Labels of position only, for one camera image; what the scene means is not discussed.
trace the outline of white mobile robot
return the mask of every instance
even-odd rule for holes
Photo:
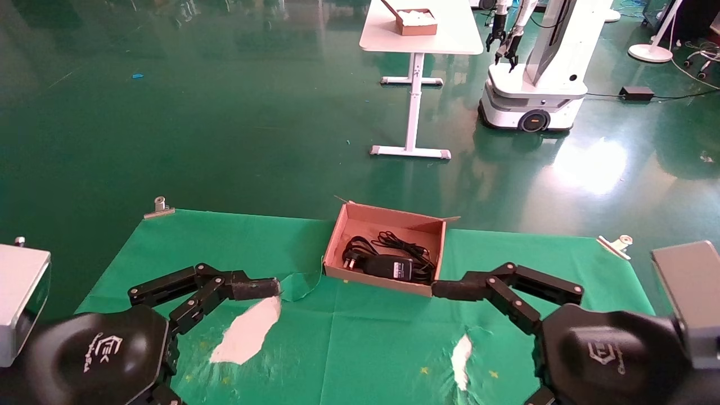
[[[516,54],[538,0],[523,0],[505,32],[512,0],[498,0],[487,48],[499,40],[478,111],[494,128],[569,130],[588,88],[582,82],[612,0],[551,0],[527,63]],[[510,63],[499,63],[507,58]]]

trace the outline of green floor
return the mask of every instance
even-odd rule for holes
[[[23,234],[53,253],[48,316],[75,309],[157,195],[326,219],[338,195],[461,215],[459,228],[627,233],[647,286],[650,249],[720,241],[716,94],[588,100],[569,137],[540,142],[479,124],[491,55],[438,55],[426,74],[446,85],[423,90],[418,143],[453,159],[370,156],[374,143],[404,141],[408,91],[377,82],[405,73],[408,57],[360,50],[367,3],[0,0],[0,240]],[[637,19],[607,25],[590,90],[703,90],[672,65],[626,55],[649,35]]]

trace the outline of white table leg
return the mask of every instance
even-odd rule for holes
[[[398,76],[383,76],[380,79],[380,84],[411,84],[412,83],[412,77],[413,77],[413,69],[414,66],[414,59],[415,54],[410,54],[410,66],[408,67],[408,77],[398,77]],[[423,84],[434,84],[436,86],[442,86],[443,79],[440,79],[439,77],[423,77]]]
[[[371,155],[398,155],[418,156],[424,158],[450,159],[450,151],[447,149],[422,149],[415,147],[415,140],[418,137],[418,120],[420,118],[420,86],[422,85],[424,53],[410,54],[413,72],[410,74],[410,113],[408,114],[408,134],[405,138],[405,147],[402,146],[378,146],[373,145]]]

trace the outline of green tablecloth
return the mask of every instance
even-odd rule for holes
[[[123,311],[130,286],[198,262],[283,278],[297,299],[315,287],[332,228],[327,221],[188,210],[142,221],[78,312]],[[586,308],[652,312],[630,264],[594,239],[450,229],[444,256],[443,279],[510,261],[585,286]],[[528,301],[544,316],[555,308]],[[425,298],[325,276],[304,298],[283,301],[255,357],[243,365],[209,363],[222,333],[253,303],[225,302],[180,338],[172,386],[190,405],[520,405],[539,386],[532,338],[489,303]],[[167,315],[177,304],[158,310]],[[450,355],[465,333],[474,348],[463,392]]]

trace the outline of small cardboard box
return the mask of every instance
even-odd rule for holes
[[[400,12],[423,12],[430,14],[434,19],[435,15],[430,9],[395,9],[387,0],[381,0],[382,3],[395,15],[395,26],[400,35],[435,35],[438,33],[438,23],[432,25],[408,25],[400,16]]]
[[[345,268],[343,266],[343,252],[348,241],[354,236],[363,236],[368,241],[371,241],[377,239],[380,231],[390,231],[403,241],[423,246],[429,250],[430,260],[437,264],[433,278],[437,280],[443,259],[446,225],[448,221],[454,219],[456,218],[434,218],[357,204],[352,201],[346,202],[340,209],[333,235],[330,237],[328,249],[325,251],[325,258],[323,259],[325,273],[330,277],[431,297],[430,285],[375,277],[367,275],[359,269],[350,270]],[[380,254],[407,256],[395,249],[377,246],[375,248]]]

